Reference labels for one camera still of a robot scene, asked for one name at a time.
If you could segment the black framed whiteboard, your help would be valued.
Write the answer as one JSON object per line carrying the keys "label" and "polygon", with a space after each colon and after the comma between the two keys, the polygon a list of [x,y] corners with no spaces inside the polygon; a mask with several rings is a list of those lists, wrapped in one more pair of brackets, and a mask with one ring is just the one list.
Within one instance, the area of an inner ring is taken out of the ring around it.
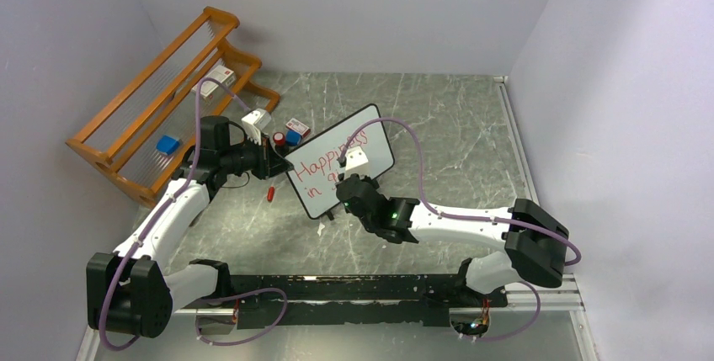
{"label": "black framed whiteboard", "polygon": [[[286,160],[292,165],[288,178],[309,218],[317,219],[339,204],[335,184],[344,170],[338,165],[344,143],[361,125],[380,116],[376,104],[367,104],[287,155]],[[362,147],[369,160],[368,175],[372,178],[380,177],[395,164],[385,126],[381,123],[365,127],[351,145]]]}

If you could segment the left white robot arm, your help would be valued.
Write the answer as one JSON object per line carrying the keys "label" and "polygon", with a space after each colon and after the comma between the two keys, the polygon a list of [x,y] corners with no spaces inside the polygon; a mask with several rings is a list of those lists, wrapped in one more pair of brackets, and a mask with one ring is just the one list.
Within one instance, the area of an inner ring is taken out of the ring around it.
{"label": "left white robot arm", "polygon": [[270,119],[264,109],[238,123],[220,115],[200,119],[198,143],[186,152],[149,216],[113,252],[97,252],[88,261],[90,328],[157,337],[171,315],[187,305],[206,301],[220,307],[230,301],[235,289],[224,262],[198,259],[175,273],[165,269],[228,176],[249,173],[266,180],[291,169],[264,133]]}

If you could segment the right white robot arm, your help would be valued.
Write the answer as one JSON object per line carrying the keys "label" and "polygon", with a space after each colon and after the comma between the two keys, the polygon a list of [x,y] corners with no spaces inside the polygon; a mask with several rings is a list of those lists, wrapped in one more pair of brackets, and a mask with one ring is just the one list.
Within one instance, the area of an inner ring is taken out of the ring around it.
{"label": "right white robot arm", "polygon": [[387,242],[459,242],[486,247],[490,254],[466,261],[454,292],[463,305],[507,284],[555,289],[566,267],[565,226],[529,199],[509,207],[479,210],[444,207],[413,198],[387,198],[377,181],[351,175],[336,185],[347,213]]}

